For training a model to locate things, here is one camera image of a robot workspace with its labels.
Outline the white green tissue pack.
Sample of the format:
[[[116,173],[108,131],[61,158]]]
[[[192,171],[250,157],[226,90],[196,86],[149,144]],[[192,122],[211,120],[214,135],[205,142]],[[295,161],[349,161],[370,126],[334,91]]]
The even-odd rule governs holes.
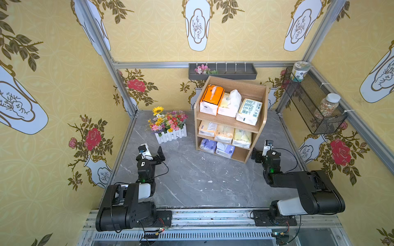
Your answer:
[[[236,115],[236,120],[248,125],[255,126],[261,112],[263,103],[252,99],[244,99],[239,111]]]

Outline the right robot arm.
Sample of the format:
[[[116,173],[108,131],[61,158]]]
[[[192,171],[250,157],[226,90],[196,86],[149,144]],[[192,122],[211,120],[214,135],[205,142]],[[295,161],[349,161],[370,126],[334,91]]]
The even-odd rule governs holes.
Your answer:
[[[345,211],[345,201],[327,174],[322,170],[281,171],[281,153],[253,149],[251,158],[261,163],[266,183],[273,188],[297,190],[297,197],[273,201],[269,207],[271,219],[294,215],[334,215]]]

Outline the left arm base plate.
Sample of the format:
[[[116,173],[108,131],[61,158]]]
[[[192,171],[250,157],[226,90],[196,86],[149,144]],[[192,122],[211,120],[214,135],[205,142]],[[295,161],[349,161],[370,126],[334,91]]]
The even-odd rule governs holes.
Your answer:
[[[170,210],[159,210],[153,217],[143,219],[136,223],[138,228],[171,227],[172,212]]]

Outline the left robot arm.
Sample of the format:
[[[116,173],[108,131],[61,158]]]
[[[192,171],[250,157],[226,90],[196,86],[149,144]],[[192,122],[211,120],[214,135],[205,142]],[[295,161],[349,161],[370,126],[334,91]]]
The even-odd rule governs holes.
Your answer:
[[[157,155],[152,156],[146,144],[139,146],[138,150],[136,182],[116,182],[106,188],[95,220],[95,228],[99,232],[120,233],[137,226],[154,226],[157,221],[165,223],[166,217],[160,216],[166,213],[158,212],[154,202],[143,201],[155,193],[156,166],[165,161],[165,155],[159,147]]]

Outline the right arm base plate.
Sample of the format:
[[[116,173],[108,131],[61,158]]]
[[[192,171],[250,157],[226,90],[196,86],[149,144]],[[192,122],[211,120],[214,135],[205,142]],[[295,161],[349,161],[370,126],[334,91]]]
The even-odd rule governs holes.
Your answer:
[[[279,212],[270,212],[269,210],[252,210],[250,218],[257,227],[291,227],[298,225],[295,216],[284,216]]]

